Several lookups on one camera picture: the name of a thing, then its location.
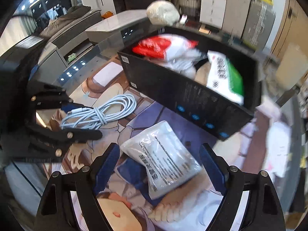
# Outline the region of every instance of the white countertop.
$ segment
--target white countertop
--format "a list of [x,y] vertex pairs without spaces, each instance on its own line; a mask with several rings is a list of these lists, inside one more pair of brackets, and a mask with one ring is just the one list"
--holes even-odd
[[93,26],[86,29],[86,32],[111,32],[135,21],[146,18],[146,12],[146,9],[126,10],[94,24]]

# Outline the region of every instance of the clothing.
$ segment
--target clothing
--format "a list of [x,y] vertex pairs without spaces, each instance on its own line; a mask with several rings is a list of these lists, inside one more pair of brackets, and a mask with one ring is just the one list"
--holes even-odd
[[57,12],[59,17],[64,15],[62,6],[56,7],[54,10]]
[[48,14],[48,16],[49,16],[49,18],[50,18],[51,20],[56,19],[56,17],[59,15],[59,14],[57,13],[57,11],[54,10],[53,8],[49,9],[49,10],[47,11],[47,14]]
[[36,23],[41,30],[44,30],[49,24],[49,16],[47,12],[44,12],[37,20]]

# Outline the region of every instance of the metal screw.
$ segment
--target metal screw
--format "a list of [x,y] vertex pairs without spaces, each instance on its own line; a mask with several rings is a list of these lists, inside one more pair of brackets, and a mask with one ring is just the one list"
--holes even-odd
[[73,133],[72,132],[68,132],[67,133],[67,138],[69,138],[69,139],[73,138]]
[[57,177],[60,174],[59,171],[55,171],[51,174],[52,177]]
[[61,155],[62,155],[62,150],[58,148],[56,150],[56,157],[60,157]]
[[82,167],[81,171],[82,172],[88,172],[90,170],[90,167],[89,166],[84,166]]
[[232,172],[237,172],[238,171],[238,167],[237,166],[230,166],[230,170]]
[[261,175],[264,176],[264,177],[267,177],[268,173],[266,171],[262,170]]

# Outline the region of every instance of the blue label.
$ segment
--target blue label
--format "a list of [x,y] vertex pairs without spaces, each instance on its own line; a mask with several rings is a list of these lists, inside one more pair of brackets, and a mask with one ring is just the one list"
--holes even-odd
[[225,133],[225,132],[220,132],[219,134],[220,134],[222,137],[224,137],[224,138],[229,137],[229,135],[228,135],[227,133]]
[[198,115],[195,115],[195,114],[192,115],[192,118],[193,118],[194,120],[196,120],[196,121],[200,119],[200,117],[199,117]]
[[179,105],[179,106],[177,107],[177,109],[178,109],[180,112],[184,112],[184,111],[185,111],[185,109],[184,109],[181,105]]
[[210,129],[214,128],[214,125],[211,124],[211,123],[207,123],[207,124],[205,124],[205,126],[206,126],[207,128],[210,128]]

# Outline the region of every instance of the white cloth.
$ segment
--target white cloth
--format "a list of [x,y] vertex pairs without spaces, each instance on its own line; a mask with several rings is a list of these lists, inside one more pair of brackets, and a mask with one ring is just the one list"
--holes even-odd
[[54,20],[58,16],[58,13],[53,8],[49,9],[47,14],[51,20]]

